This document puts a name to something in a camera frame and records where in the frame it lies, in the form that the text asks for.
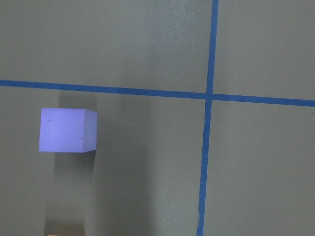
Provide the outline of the purple foam block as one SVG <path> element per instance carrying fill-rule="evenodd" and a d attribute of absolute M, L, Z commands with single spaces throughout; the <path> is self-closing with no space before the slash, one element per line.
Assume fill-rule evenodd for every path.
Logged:
<path fill-rule="evenodd" d="M 96 150 L 97 112 L 87 109 L 41 109 L 39 151 L 84 153 Z"/>

